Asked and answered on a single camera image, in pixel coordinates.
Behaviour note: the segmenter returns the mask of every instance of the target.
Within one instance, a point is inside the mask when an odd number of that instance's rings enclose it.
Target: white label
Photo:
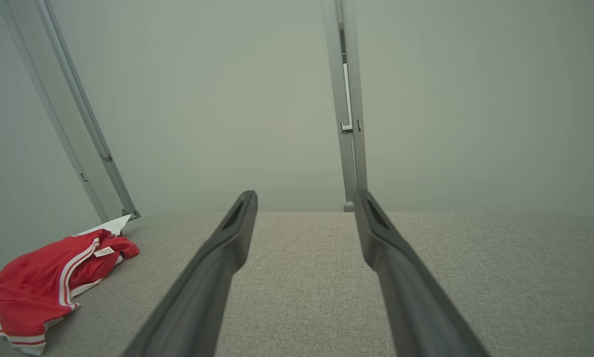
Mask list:
[[[103,255],[108,255],[108,254],[111,254],[113,252],[114,252],[114,250],[110,246],[106,246],[105,248],[103,248],[103,249],[101,249],[99,251],[95,251],[94,252],[94,255],[96,257],[102,257]]]

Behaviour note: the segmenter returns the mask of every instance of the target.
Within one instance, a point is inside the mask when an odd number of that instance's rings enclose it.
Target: red clothing with white stripes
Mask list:
[[[107,246],[113,253],[93,255]],[[79,307],[70,298],[99,283],[122,256],[138,253],[127,238],[99,229],[16,258],[0,273],[0,335],[13,347],[40,355],[47,328]]]

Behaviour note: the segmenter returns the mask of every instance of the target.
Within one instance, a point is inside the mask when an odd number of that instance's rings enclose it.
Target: carpeted surface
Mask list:
[[[50,328],[45,357],[116,357],[221,215],[144,217],[141,249]],[[494,356],[594,356],[594,221],[569,215],[390,213]],[[378,278],[351,213],[259,213],[217,356],[391,356]],[[1,356],[22,356],[0,339]]]

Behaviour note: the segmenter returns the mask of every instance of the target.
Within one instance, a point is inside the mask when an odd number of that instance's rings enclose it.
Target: red fabric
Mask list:
[[[106,246],[114,253],[94,257],[94,251]],[[99,229],[8,263],[0,273],[0,332],[8,337],[44,335],[44,323],[78,308],[70,300],[70,290],[104,278],[121,253],[131,258],[139,250],[127,238]]]

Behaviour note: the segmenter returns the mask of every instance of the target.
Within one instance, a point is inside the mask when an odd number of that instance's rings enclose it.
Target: vertical metal post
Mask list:
[[[340,31],[338,30],[339,17],[336,0],[322,0],[322,7],[324,10],[328,59],[330,61],[332,95],[336,113],[335,126],[338,133],[340,162],[345,185],[346,203],[343,205],[343,208],[345,212],[354,212],[353,199],[354,192],[356,191],[356,172],[354,170],[354,156],[352,153],[352,133],[344,133],[344,128],[351,130],[351,122],[349,122],[349,114],[347,112],[345,75],[341,54]]]
[[[356,34],[356,7],[354,0],[340,0],[343,13],[343,35],[347,58],[347,84],[352,110],[354,135],[354,165],[356,187],[367,190],[367,165],[365,160],[365,122],[363,122],[363,100],[361,96],[361,73],[358,68],[358,38]]]
[[[54,131],[56,131],[57,135],[59,136],[59,140],[61,141],[61,145],[63,145],[63,149],[65,149],[69,162],[72,164],[72,167],[76,171],[76,176],[78,177],[78,180],[81,181],[81,184],[83,185],[83,188],[87,193],[87,196],[90,197],[90,201],[92,201],[92,205],[94,206],[96,213],[98,213],[100,220],[102,222],[109,221],[107,213],[105,213],[105,210],[102,208],[102,205],[100,205],[100,201],[96,196],[96,193],[92,189],[92,185],[86,178],[87,176],[83,171],[81,162],[78,160],[76,152],[74,152],[74,148],[72,148],[72,144],[70,144],[69,139],[65,134],[65,130],[61,125],[59,116],[57,115],[54,106],[52,106],[52,102],[50,102],[50,97],[48,96],[48,93],[45,90],[45,86],[43,86],[43,82],[41,81],[41,77],[39,76],[36,67],[34,67],[34,63],[32,62],[32,58],[30,57],[30,53],[23,41],[23,37],[21,36],[21,32],[17,26],[17,22],[15,22],[14,16],[12,16],[12,11],[10,10],[7,0],[0,0],[0,9],[4,20],[6,21],[6,25],[8,25],[10,34],[12,35],[12,39],[15,42],[15,45],[19,52],[19,56],[21,57],[25,69],[27,70],[27,73],[30,76],[30,79],[34,85],[34,89],[36,90],[36,93],[39,96],[39,99],[41,100],[41,104],[43,104],[45,112],[50,118],[50,122],[52,123],[52,127],[54,127]]]
[[[63,38],[63,34],[59,28],[59,22],[56,19],[56,15],[52,9],[50,0],[35,0],[35,3],[39,14],[41,15],[43,26],[45,27],[48,37],[50,38],[50,43],[52,43],[54,54],[59,61],[61,71],[63,71],[63,75],[67,81],[69,90],[72,93],[72,97],[74,97],[74,101],[76,102],[78,111],[81,113],[81,117],[83,118],[83,122],[87,128],[87,131],[90,133],[94,147],[96,147],[100,159],[107,170],[109,178],[111,179],[111,182],[118,193],[120,202],[123,204],[125,210],[127,210],[129,213],[133,213],[136,217],[140,217],[140,213],[138,213],[135,206],[133,205],[133,201],[129,195],[127,187],[120,176],[118,167],[116,167],[116,163],[111,156],[111,151],[109,150],[104,136],[102,135],[102,131],[100,130],[100,126],[96,120],[92,106],[90,105],[87,95],[85,94],[83,84],[81,83],[81,79],[78,77],[76,67],[74,67],[74,63],[67,49],[65,38]]]

